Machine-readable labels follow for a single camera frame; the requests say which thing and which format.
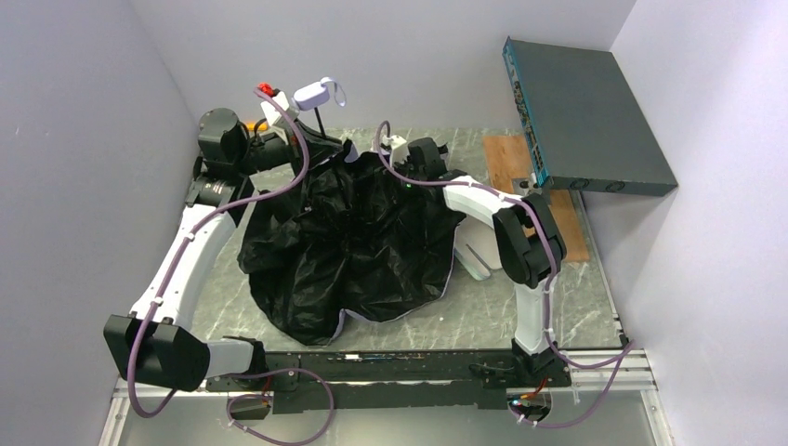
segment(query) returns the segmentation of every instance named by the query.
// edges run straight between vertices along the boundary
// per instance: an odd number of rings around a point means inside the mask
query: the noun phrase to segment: crumpled black fabric
[[[465,217],[442,194],[397,180],[375,153],[313,167],[301,187],[255,206],[238,254],[252,297],[305,345],[329,343],[343,309],[390,321],[438,299]]]

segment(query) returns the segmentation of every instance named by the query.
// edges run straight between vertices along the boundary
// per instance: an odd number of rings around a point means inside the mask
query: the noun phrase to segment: gray marble surface
[[[370,145],[373,129],[335,129],[334,136],[351,138],[358,147]],[[397,129],[395,134],[415,139],[433,137],[448,143],[449,166],[488,183],[482,147],[488,135],[510,135],[505,129]],[[275,189],[292,178],[288,166],[253,177],[255,186]],[[579,197],[572,197],[582,213]],[[240,249],[248,216],[219,254],[200,297],[191,332],[202,339],[242,335],[262,340],[268,351],[298,350],[398,350],[445,348],[508,348],[517,324],[512,282],[502,270],[485,281],[476,281],[458,264],[445,296],[396,321],[374,323],[346,318],[342,334],[329,346],[306,347],[271,325],[249,293],[246,276],[239,270]],[[565,348],[619,347],[612,309],[590,230],[579,215],[592,258],[584,263],[564,263],[554,294],[554,330]]]

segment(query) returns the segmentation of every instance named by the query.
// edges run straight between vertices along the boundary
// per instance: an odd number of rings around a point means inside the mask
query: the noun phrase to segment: gray wall
[[[787,18],[785,2],[638,0],[612,48],[680,186],[587,198],[679,445],[788,437]]]
[[[179,217],[193,118],[122,0],[0,5],[0,444],[96,444],[101,329]]]
[[[519,127],[506,36],[609,49],[635,0],[132,0],[195,117],[261,117],[252,88],[324,75],[348,93],[331,126]]]

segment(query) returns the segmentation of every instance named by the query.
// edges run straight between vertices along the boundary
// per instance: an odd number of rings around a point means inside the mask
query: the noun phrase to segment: orange object
[[[273,98],[273,88],[271,88],[271,86],[269,84],[267,84],[265,82],[261,82],[257,86],[257,88],[259,88],[260,91],[262,91],[263,93],[265,93],[265,94],[267,94],[267,95],[269,95],[269,96],[271,96]]]

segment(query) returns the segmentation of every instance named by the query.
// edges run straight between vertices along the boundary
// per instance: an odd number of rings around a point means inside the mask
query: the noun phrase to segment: black box
[[[611,52],[506,40],[540,187],[665,195],[676,178]]]

